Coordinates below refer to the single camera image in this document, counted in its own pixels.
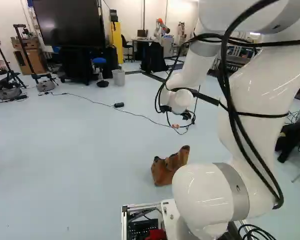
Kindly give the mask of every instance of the end effector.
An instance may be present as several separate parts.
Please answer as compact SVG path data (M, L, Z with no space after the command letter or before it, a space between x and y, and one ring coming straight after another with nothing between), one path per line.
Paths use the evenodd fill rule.
M219 44L192 43L181 72L174 74L163 87L160 105L168 106L176 115L184 113L194 103L194 93L204 82L219 49Z

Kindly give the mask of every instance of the trash can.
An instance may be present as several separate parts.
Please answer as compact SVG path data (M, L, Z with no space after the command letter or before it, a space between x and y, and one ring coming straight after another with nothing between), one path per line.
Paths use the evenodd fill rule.
M114 84L117 86L124 86L126 82L126 73L121 69L112 70Z

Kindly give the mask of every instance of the storage box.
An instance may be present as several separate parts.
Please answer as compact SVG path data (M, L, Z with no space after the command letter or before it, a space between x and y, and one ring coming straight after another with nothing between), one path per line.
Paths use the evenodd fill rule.
M22 39L25 49L39 49L40 48L40 42L39 38L37 36L32 36L30 38L23 38ZM14 49L21 50L21 43L17 37L11 37L11 43Z
M46 69L46 64L44 62L44 58L43 58L41 50L30 49L30 50L27 50L26 52L27 52L27 55L32 64L34 73L35 74L44 74L47 71L47 69ZM32 72L30 70L27 59L24 55L24 52L22 50L20 50L20 51L14 51L13 53L19 64L22 74L30 75Z

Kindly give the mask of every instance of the television screen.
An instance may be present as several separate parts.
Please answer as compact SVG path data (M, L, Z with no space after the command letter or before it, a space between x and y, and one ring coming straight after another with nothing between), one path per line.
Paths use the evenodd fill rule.
M104 46L97 0L33 0L33 7L45 45Z

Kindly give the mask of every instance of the office chair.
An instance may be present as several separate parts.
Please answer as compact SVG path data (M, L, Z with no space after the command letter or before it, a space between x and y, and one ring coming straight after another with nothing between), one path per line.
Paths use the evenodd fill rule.
M128 42L126 41L126 38L123 36L123 35L121 35L121 38L122 38L122 47L124 48L124 49L128 49L127 51L128 51L128 53L126 53L126 54L123 54L123 56L125 56L125 57L127 57L127 58L124 58L123 57L123 61L125 62L126 60L130 60L131 62L132 61L134 61L134 53L133 53L133 50L132 50L132 54L129 54L129 49L133 49L133 45L130 45L130 44L128 44Z

